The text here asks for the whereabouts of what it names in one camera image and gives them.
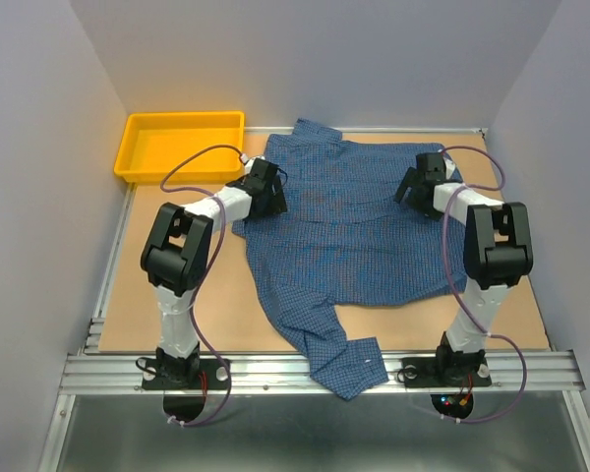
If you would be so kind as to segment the blue plaid long sleeve shirt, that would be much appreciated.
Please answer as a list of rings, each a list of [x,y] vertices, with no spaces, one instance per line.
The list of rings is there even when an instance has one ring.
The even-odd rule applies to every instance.
[[[436,143],[359,144],[299,119],[271,135],[265,158],[285,171],[285,213],[234,223],[271,325],[311,378],[350,400],[387,380],[378,342],[351,340],[339,305],[402,306],[463,289],[464,228],[398,203],[420,153]]]

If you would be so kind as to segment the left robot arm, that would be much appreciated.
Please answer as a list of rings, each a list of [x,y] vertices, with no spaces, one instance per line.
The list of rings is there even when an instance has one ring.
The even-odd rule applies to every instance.
[[[199,288],[229,224],[287,211],[285,177],[278,165],[258,156],[245,163],[242,177],[219,191],[184,186],[181,191],[204,197],[187,205],[165,203],[159,208],[140,258],[160,312],[155,356],[137,361],[144,389],[186,389],[205,378],[200,368],[201,337],[193,315]]]

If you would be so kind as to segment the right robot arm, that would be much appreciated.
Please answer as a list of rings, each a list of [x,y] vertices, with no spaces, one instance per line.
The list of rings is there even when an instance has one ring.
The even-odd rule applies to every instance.
[[[464,227],[465,290],[454,295],[458,313],[431,357],[405,357],[399,379],[408,387],[491,383],[485,344],[512,287],[529,274],[533,251],[528,211],[522,203],[484,196],[484,187],[453,178],[443,150],[420,153],[396,192],[399,203],[444,224]]]

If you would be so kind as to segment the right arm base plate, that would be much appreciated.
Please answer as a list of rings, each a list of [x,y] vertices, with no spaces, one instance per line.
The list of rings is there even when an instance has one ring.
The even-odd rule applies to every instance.
[[[472,366],[450,365],[442,367],[434,357],[404,357],[398,373],[410,388],[435,387],[487,387],[492,385],[490,376],[482,378]]]

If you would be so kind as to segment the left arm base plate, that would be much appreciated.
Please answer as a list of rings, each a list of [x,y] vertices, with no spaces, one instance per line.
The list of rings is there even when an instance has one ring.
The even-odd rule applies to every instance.
[[[146,391],[225,391],[230,387],[228,375],[216,359],[203,358],[197,366],[181,370],[166,367],[157,359],[147,357],[139,357],[135,365],[143,375],[141,388]]]

